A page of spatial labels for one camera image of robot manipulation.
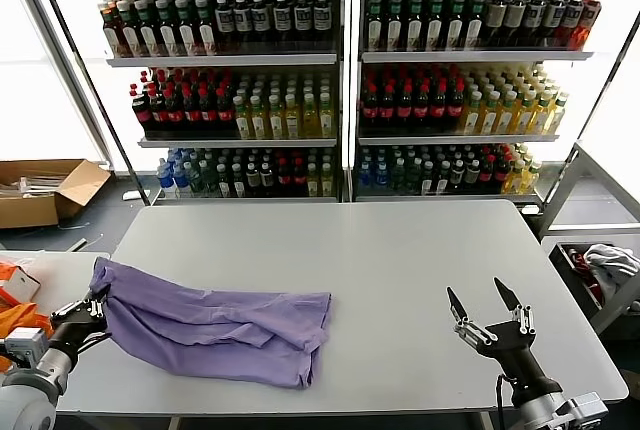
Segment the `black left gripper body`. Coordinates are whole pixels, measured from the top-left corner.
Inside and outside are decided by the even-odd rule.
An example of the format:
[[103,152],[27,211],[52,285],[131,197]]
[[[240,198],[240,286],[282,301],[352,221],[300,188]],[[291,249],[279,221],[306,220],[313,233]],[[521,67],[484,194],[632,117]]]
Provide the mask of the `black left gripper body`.
[[68,356],[78,356],[93,345],[109,338],[107,321],[92,319],[89,308],[75,313],[62,322],[52,323],[54,330],[49,339],[49,347]]

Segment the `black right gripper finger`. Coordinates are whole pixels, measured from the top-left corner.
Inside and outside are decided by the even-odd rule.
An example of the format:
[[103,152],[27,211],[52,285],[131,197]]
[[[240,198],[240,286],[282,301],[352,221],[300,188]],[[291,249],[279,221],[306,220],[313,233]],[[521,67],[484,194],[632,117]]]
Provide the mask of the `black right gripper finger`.
[[469,318],[462,303],[451,287],[447,288],[447,295],[450,303],[450,311],[455,321],[454,331],[458,336],[472,348],[478,348],[480,345],[491,346],[494,344],[496,342],[496,335],[486,328],[479,326]]
[[525,338],[536,334],[533,323],[533,310],[530,305],[520,302],[515,292],[507,287],[498,277],[494,278],[498,293],[511,315],[509,321],[493,326],[493,332],[499,338]]

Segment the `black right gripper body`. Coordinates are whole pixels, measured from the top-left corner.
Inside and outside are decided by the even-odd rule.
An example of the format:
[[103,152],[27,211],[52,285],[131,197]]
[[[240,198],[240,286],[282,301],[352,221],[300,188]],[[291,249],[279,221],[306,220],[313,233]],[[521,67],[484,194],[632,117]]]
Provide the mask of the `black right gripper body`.
[[523,334],[516,321],[489,325],[486,330],[496,335],[497,340],[489,345],[481,343],[479,354],[499,363],[512,386],[512,403],[527,403],[562,391],[555,380],[545,375],[531,353],[531,345],[535,340],[533,334]]

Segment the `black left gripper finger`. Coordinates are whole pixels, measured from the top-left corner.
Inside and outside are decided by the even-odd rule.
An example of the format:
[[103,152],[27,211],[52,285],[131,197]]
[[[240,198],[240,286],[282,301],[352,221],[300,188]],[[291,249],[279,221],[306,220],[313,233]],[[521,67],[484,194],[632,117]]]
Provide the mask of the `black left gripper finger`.
[[50,315],[50,320],[52,323],[62,322],[66,319],[70,318],[77,312],[81,312],[82,310],[86,310],[90,307],[90,299],[82,299],[76,300],[74,302],[70,302],[59,309],[55,310]]
[[92,319],[104,319],[103,305],[106,303],[110,288],[110,285],[106,285],[99,290],[89,291],[89,314]]

